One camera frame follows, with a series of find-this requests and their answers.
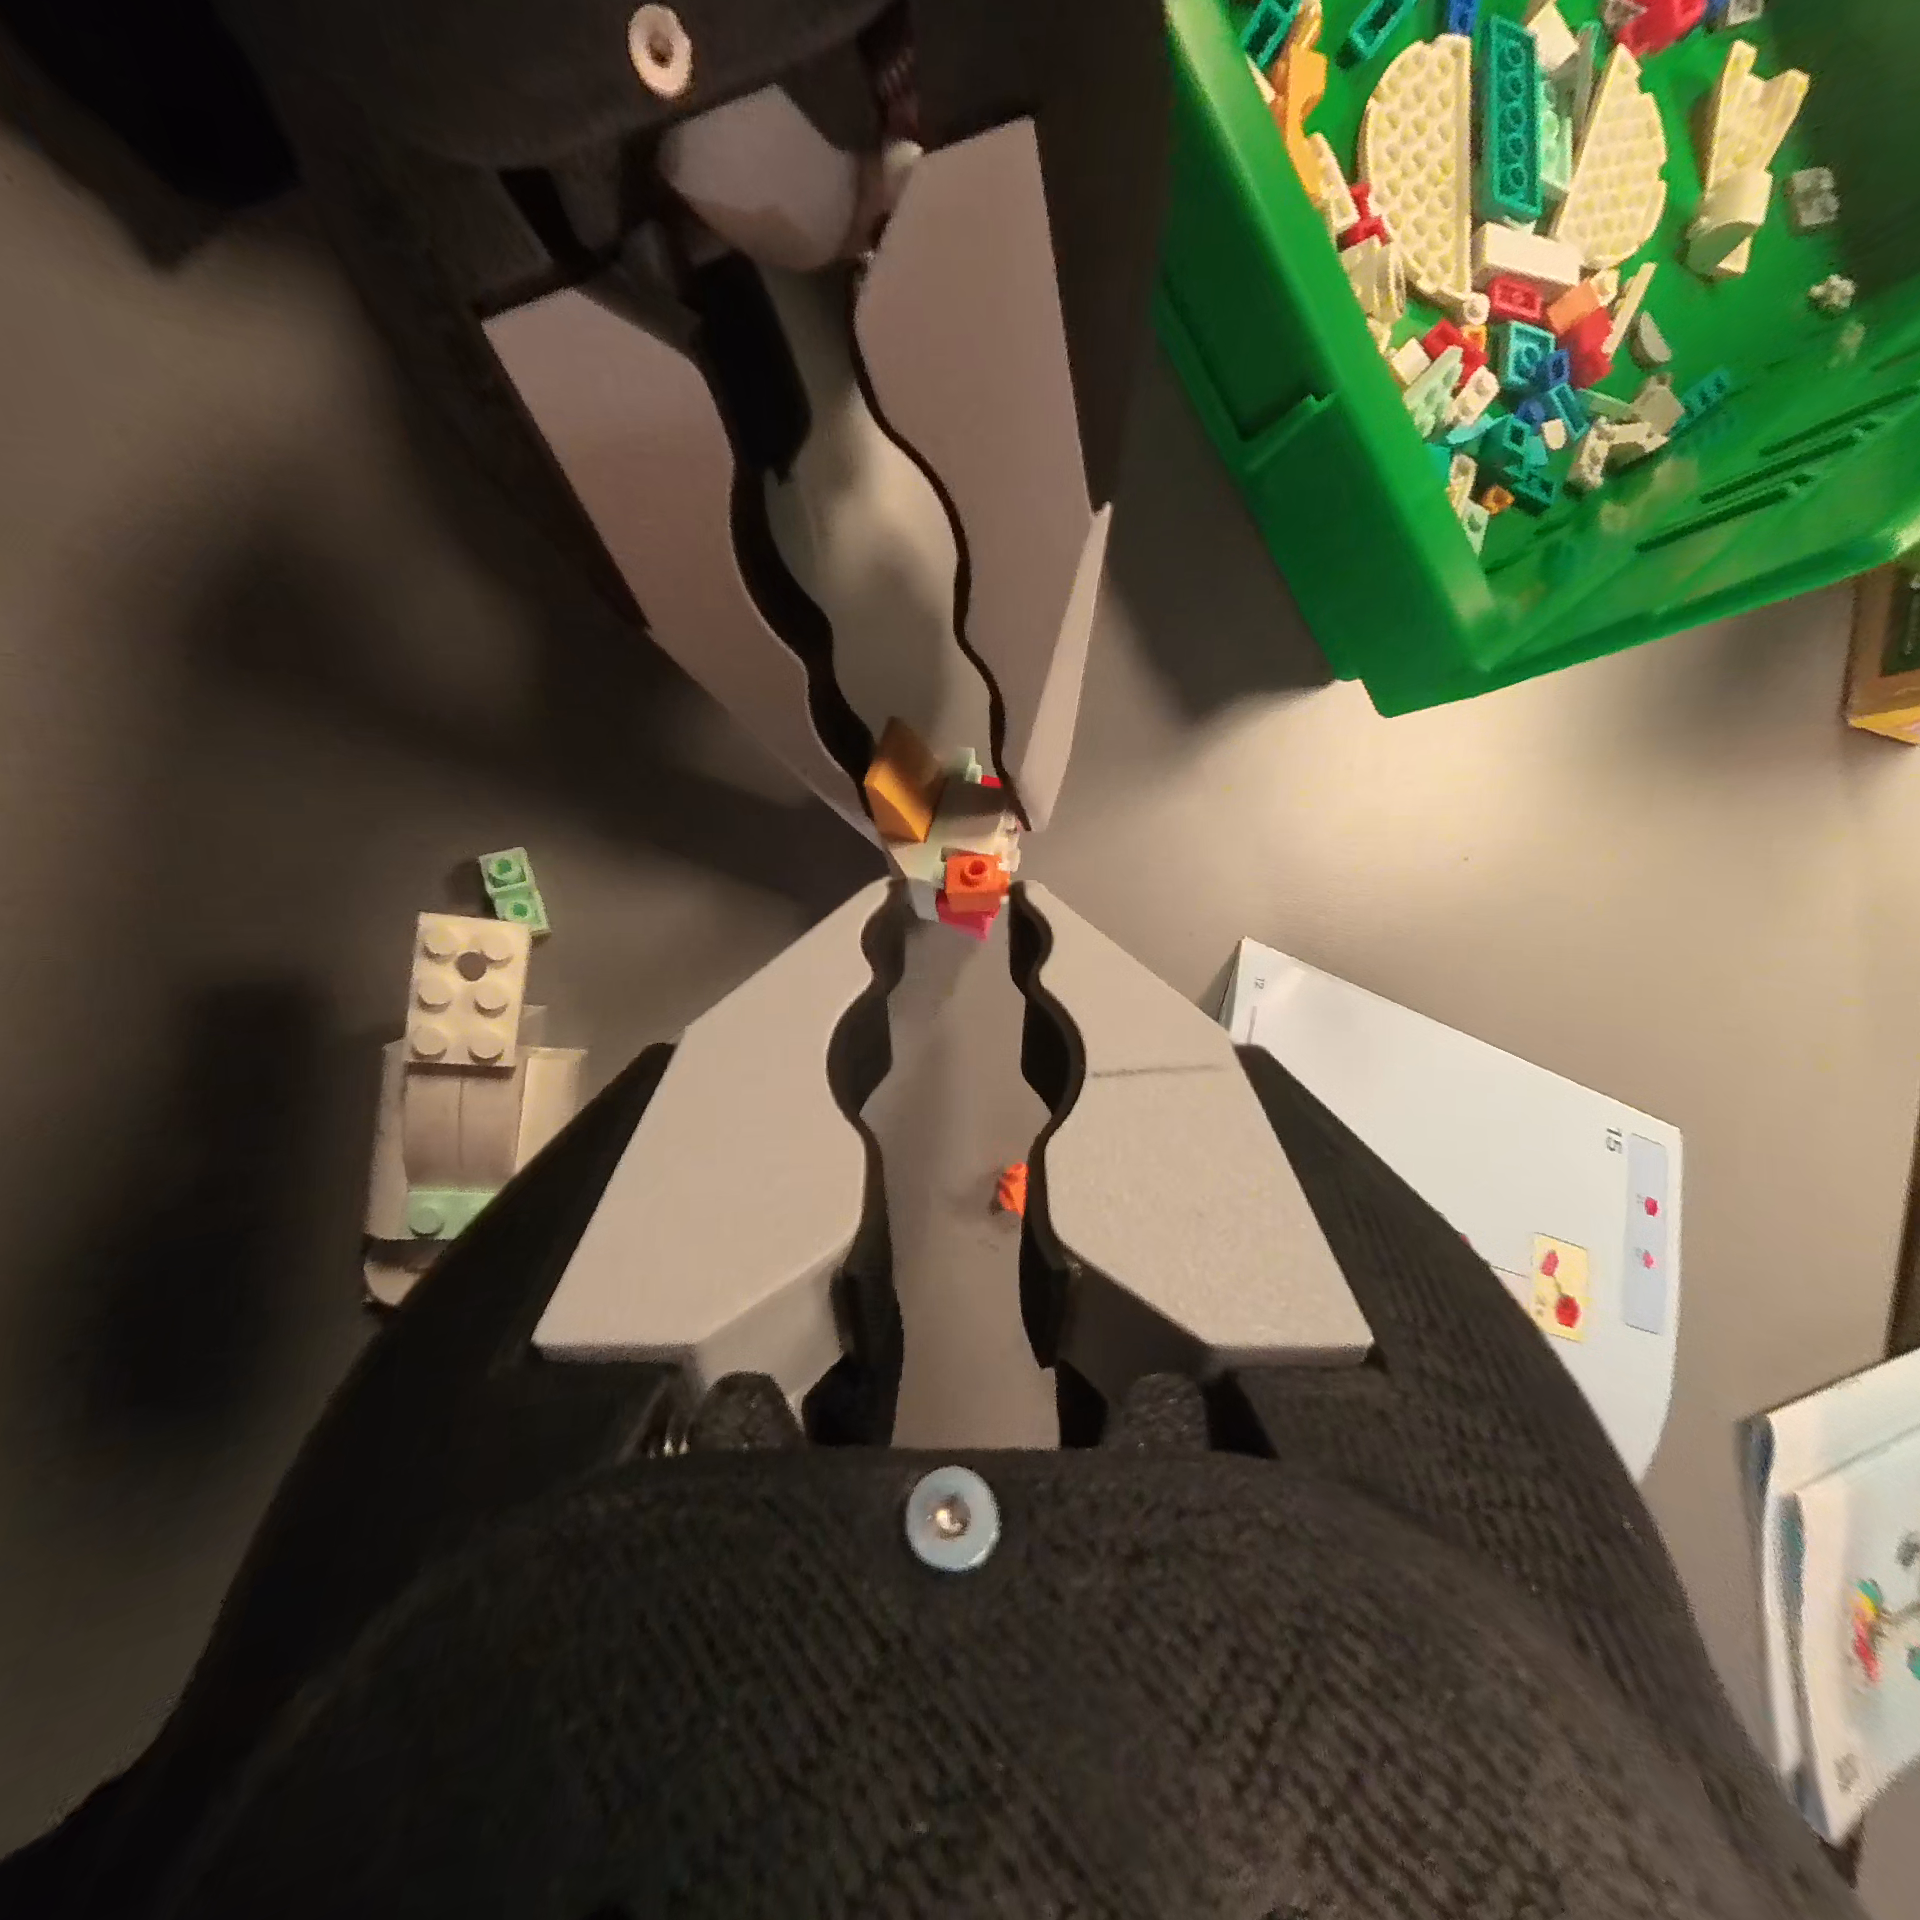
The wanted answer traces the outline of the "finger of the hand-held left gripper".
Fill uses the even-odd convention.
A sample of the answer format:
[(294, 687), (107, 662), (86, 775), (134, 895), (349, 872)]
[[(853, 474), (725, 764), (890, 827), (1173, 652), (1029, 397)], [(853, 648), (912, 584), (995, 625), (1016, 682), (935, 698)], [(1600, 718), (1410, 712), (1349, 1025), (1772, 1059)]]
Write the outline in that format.
[(1032, 117), (925, 155), (854, 290), (868, 409), (936, 492), (993, 760), (1045, 829), (1074, 753), (1113, 526), (1091, 502)]
[(703, 360), (634, 303), (582, 289), (494, 315), (483, 332), (653, 644), (874, 842), (862, 797), (874, 739)]

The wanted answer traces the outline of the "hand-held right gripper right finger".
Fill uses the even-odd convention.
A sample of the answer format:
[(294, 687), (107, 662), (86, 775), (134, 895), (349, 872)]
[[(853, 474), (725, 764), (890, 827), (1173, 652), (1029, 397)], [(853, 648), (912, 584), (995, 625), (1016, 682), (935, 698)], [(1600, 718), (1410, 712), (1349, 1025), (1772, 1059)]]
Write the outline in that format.
[(1229, 1037), (1039, 881), (1010, 901), (1045, 1106), (1022, 1318), (1056, 1371), (1352, 1364), (1370, 1329)]

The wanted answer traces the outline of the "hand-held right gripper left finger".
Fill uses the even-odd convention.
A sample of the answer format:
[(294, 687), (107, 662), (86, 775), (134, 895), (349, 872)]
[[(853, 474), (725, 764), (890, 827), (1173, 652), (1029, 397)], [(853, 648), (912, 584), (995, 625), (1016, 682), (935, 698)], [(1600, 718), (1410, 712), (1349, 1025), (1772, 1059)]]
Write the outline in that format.
[(890, 1068), (897, 881), (870, 881), (677, 1041), (548, 1297), (550, 1362), (832, 1367), (882, 1228), (865, 1106)]

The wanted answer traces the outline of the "small multicoloured lego assembly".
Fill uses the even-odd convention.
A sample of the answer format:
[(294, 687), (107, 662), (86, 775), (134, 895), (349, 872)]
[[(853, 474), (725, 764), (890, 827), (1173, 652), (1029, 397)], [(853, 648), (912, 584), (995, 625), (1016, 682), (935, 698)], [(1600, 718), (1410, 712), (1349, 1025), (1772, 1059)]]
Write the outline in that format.
[(942, 922), (936, 895), (948, 849), (995, 853), (1016, 881), (1022, 819), (1001, 781), (983, 772), (968, 749), (940, 760), (909, 723), (890, 718), (878, 735), (862, 797), (912, 911), (926, 926), (989, 940), (1012, 886), (993, 922)]

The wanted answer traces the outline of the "open lego instruction booklet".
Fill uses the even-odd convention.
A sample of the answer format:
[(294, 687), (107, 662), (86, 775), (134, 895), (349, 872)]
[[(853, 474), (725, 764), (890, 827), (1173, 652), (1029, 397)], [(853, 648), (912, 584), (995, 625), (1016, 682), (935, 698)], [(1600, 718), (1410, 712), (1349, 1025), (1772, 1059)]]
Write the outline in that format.
[(1681, 1135), (1258, 940), (1218, 1020), (1452, 1226), (1647, 1481), (1681, 1329)]

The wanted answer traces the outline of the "beige lego assembly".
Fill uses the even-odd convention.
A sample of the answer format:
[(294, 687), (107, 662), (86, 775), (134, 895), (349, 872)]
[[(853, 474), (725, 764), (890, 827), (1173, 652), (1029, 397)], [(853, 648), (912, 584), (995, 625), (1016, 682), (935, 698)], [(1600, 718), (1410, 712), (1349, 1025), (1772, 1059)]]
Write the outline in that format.
[(363, 1217), (373, 1310), (416, 1283), (585, 1103), (587, 1050), (530, 1002), (527, 928), (418, 914), (401, 1031), (383, 1050)]

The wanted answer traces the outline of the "green two-stud lego plate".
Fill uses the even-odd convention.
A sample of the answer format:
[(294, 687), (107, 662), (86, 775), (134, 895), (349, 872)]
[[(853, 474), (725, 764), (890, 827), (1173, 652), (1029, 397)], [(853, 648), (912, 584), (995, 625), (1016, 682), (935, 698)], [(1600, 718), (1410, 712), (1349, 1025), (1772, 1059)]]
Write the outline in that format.
[(527, 845), (474, 858), (485, 908), (495, 922), (522, 928), (534, 945), (550, 934), (544, 897)]

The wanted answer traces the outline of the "pile of loose lego bricks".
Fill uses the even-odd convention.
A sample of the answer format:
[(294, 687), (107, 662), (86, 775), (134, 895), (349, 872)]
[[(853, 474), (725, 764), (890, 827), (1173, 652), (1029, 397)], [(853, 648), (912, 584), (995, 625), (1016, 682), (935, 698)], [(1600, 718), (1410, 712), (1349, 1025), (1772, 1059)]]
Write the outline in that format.
[(1836, 4), (1224, 4), (1487, 571), (1863, 332), (1816, 109)]

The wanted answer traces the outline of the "closed lego instruction booklet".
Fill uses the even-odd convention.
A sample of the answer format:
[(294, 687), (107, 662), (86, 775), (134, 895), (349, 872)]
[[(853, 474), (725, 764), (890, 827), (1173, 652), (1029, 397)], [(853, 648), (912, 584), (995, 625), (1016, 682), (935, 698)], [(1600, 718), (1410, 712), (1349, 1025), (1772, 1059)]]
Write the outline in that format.
[(1772, 1770), (1821, 1843), (1915, 1770), (1915, 1353), (1741, 1431)]

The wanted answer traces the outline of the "yellow lego set box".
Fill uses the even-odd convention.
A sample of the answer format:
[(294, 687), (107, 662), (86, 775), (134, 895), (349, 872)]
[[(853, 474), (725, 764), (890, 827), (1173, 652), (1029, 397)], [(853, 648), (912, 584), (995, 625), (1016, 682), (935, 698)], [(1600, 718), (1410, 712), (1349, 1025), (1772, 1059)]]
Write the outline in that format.
[(1856, 581), (1842, 718), (1915, 746), (1915, 548)]

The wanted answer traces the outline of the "green plastic bin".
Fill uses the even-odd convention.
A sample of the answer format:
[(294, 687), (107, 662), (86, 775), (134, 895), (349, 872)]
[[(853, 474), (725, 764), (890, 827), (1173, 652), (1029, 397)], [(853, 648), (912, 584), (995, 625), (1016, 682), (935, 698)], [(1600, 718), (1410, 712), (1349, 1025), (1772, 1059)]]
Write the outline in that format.
[(1158, 338), (1331, 673), (1383, 716), (1458, 701), (1737, 611), (1848, 584), (1915, 547), (1915, 4), (1836, 4), (1816, 109), (1863, 332), (1792, 360), (1493, 571), (1420, 461), (1293, 181), (1258, 181), (1261, 109), (1222, 4), (1169, 4), (1173, 190)]

